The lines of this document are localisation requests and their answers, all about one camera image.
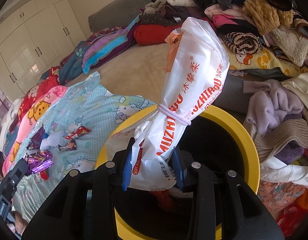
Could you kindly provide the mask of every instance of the purple candy wrapper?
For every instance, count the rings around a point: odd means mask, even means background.
[[[53,155],[48,150],[28,156],[28,172],[26,175],[38,173],[51,167],[54,164],[52,157]]]
[[[44,129],[44,125],[42,125],[41,128],[31,138],[31,141],[29,142],[27,146],[27,150],[39,149],[39,147],[41,146],[41,141],[43,140],[44,134],[45,134],[45,129]]]

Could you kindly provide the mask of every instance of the hello kitty blanket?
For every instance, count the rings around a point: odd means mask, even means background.
[[[17,186],[15,209],[29,221],[71,169],[81,172],[92,170],[111,132],[131,115],[153,104],[141,96],[113,95],[100,85],[98,72],[69,87],[65,95],[38,119],[33,130],[20,145],[9,170],[24,158],[30,138],[42,124],[49,135],[61,130],[72,131],[81,125],[91,129],[91,132],[76,139],[75,151],[60,152],[57,147],[49,149],[54,162],[48,169],[49,179],[43,180],[39,174],[25,176]]]

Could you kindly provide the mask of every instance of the white cloth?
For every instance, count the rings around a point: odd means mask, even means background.
[[[260,165],[260,179],[267,182],[292,182],[308,188],[308,167],[286,165],[276,157],[271,157]]]
[[[281,82],[282,86],[295,93],[308,109],[308,72]]]
[[[18,98],[16,99],[10,109],[8,110],[6,117],[4,116],[3,122],[1,124],[1,134],[0,134],[0,151],[3,151],[3,147],[6,142],[6,136],[9,131],[9,127],[11,126],[12,122],[14,121],[16,115],[18,114],[18,110],[20,108],[20,105],[22,104],[23,99]]]
[[[172,6],[197,7],[193,0],[166,0]]]

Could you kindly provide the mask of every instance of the white plastic bag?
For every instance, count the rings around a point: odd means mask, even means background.
[[[171,48],[161,103],[192,120],[221,93],[228,56],[209,23],[192,17],[165,41]],[[148,191],[169,189],[176,180],[167,162],[186,126],[158,110],[147,123],[135,137],[129,187]]]

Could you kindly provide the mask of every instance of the wardrobe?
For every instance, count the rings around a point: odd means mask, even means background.
[[[0,23],[0,87],[13,102],[86,39],[68,0],[30,0]]]

